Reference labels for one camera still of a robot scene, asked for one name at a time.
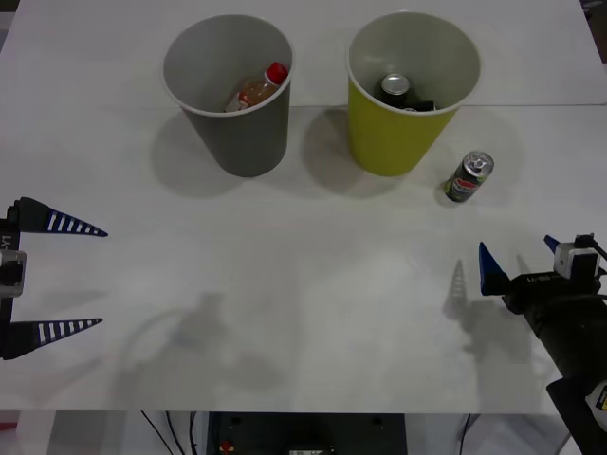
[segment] bottle in cup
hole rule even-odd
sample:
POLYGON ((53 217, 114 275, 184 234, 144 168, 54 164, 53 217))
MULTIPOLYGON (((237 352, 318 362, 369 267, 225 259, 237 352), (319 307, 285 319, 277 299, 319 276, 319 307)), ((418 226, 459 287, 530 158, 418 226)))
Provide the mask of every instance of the bottle in cup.
POLYGON ((226 112, 242 111, 264 102, 274 95, 288 76, 288 70, 278 62, 274 62, 264 73, 264 77, 256 81, 247 81, 228 106, 226 112))
POLYGON ((445 194, 451 201, 465 202, 493 172, 495 162, 485 152, 470 152, 445 182, 445 194))

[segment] label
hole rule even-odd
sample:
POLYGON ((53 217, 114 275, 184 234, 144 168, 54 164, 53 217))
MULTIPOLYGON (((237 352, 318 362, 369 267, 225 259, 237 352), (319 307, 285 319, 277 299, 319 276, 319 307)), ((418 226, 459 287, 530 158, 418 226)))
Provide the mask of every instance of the label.
POLYGON ((607 386, 600 392, 596 406, 599 410, 607 410, 607 386))

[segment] black cable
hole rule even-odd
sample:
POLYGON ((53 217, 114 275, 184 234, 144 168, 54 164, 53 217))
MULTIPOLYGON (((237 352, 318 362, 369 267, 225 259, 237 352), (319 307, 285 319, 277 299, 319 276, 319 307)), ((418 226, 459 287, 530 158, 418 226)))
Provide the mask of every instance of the black cable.
POLYGON ((193 421, 196 418, 196 412, 190 412, 190 447, 192 448, 192 455, 198 455, 196 450, 196 442, 193 440, 193 421))
POLYGON ((145 412, 141 412, 143 414, 143 417, 145 417, 145 420, 148 421, 148 424, 150 424, 152 426, 152 428, 154 429, 154 431, 156 432, 156 434, 158 435, 158 438, 160 438, 160 441, 162 441, 162 444, 164 444, 165 447, 167 447, 167 450, 169 450, 169 453, 171 455, 174 455, 173 451, 171 450, 171 448, 169 447, 169 445, 167 444, 167 442, 164 440, 164 438, 162 437, 162 435, 160 434, 160 431, 158 431, 158 428, 156 428, 156 425, 154 425, 152 423, 152 421, 150 420, 150 418, 148 417, 148 414, 146 414, 145 412))
POLYGON ((468 424, 470 422, 471 415, 472 414, 468 414, 468 417, 466 417, 466 423, 464 424, 464 430, 462 431, 462 442, 459 446, 459 455, 462 455, 462 451, 464 450, 464 438, 466 437, 466 433, 468 432, 468 424))
POLYGON ((183 447, 181 446, 181 443, 179 443, 179 440, 177 439, 177 435, 175 434, 175 430, 173 429, 173 422, 171 422, 171 414, 167 410, 165 410, 164 412, 167 415, 167 424, 169 424, 169 430, 171 431, 171 434, 173 435, 173 440, 175 441, 175 444, 177 444, 179 453, 181 455, 186 455, 186 452, 183 451, 183 447))

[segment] black can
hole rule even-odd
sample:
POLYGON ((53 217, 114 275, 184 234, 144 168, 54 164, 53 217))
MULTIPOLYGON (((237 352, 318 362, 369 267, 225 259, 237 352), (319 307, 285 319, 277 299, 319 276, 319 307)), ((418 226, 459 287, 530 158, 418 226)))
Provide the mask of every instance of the black can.
POLYGON ((445 194, 451 201, 465 202, 493 172, 493 158, 485 152, 470 152, 445 182, 445 194))
POLYGON ((396 73, 389 74, 379 81, 376 89, 376 98, 396 109, 404 109, 409 87, 409 80, 403 75, 396 73))

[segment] floor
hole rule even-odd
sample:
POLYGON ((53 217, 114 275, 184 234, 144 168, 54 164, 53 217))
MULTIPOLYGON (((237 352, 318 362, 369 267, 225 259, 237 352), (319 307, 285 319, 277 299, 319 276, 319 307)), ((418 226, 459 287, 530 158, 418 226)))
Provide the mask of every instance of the floor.
MULTIPOLYGON (((149 417, 177 454, 162 411, 149 417)), ((172 412, 175 432, 187 444, 188 412, 172 412)), ((64 410, 1 411, 0 422, 18 418, 17 430, 0 433, 3 455, 166 455, 168 451, 143 416, 134 411, 64 410)), ((410 455, 454 455, 466 415, 408 414, 406 430, 410 455)), ((198 447, 206 446, 207 414, 194 427, 198 447)), ((467 433, 465 455, 578 455, 558 416, 483 415, 467 433)))

